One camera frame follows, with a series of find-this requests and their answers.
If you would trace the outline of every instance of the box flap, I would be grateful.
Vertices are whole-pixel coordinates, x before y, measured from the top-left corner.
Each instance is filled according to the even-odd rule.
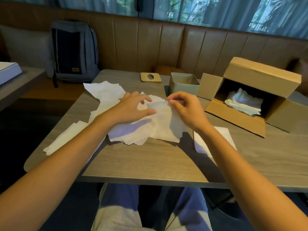
[[[213,99],[205,109],[228,122],[242,127],[252,133],[265,137],[265,120],[259,116],[251,117],[227,106],[223,101]]]
[[[308,121],[308,98],[295,91],[287,99],[280,98],[266,123],[291,132],[297,124]]]
[[[301,84],[302,76],[244,58],[234,57],[224,78],[287,98]]]
[[[197,96],[212,100],[222,84],[223,78],[208,73],[203,73]]]

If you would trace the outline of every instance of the forearm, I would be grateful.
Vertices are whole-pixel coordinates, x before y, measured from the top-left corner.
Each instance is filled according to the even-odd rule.
[[[308,219],[210,124],[198,131],[226,183],[256,230],[304,230]]]
[[[0,230],[38,230],[64,198],[112,126],[109,117],[98,116],[0,195]]]

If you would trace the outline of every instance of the leg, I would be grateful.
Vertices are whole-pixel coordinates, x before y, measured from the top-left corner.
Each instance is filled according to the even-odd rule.
[[[175,204],[166,229],[171,230],[212,230],[208,208],[200,188],[185,187]]]
[[[138,207],[138,185],[105,183],[92,231],[143,230]]]

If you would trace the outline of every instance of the gray metal container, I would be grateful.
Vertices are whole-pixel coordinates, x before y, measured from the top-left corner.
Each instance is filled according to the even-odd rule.
[[[190,73],[171,73],[169,81],[169,93],[184,91],[197,95],[200,83],[193,74]]]

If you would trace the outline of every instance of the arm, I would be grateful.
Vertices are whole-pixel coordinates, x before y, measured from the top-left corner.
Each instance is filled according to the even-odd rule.
[[[138,111],[137,105],[152,101],[138,92],[123,99],[72,140],[33,168],[0,195],[0,230],[38,230],[59,205],[109,130],[120,123],[134,122],[156,113]]]
[[[184,100],[185,106],[175,99]],[[196,96],[177,92],[167,100],[206,142],[226,183],[256,230],[307,230],[306,215],[220,135],[207,120]]]

